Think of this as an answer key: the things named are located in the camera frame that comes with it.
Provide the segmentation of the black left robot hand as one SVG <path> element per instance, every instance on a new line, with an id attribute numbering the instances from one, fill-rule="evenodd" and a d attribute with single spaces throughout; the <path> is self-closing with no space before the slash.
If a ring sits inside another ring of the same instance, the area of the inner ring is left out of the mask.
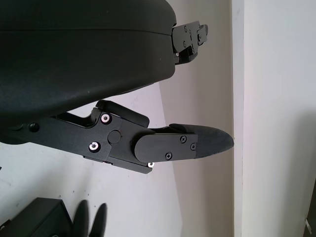
<path id="1" fill-rule="evenodd" d="M 204 158 L 234 140 L 213 127 L 171 124 L 115 102 L 173 76 L 207 40 L 177 25 L 165 0 L 3 0 L 0 140 L 34 143 L 147 174 L 156 162 Z"/>

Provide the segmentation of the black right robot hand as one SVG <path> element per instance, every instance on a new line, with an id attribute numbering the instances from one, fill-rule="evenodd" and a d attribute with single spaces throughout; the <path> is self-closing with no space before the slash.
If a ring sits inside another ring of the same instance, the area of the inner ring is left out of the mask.
<path id="1" fill-rule="evenodd" d="M 103 237 L 106 230 L 107 222 L 107 205 L 101 204 L 98 208 L 96 216 L 93 221 L 92 229 L 88 232 L 89 227 L 89 209 L 88 201 L 82 200 L 77 206 L 71 237 Z"/>

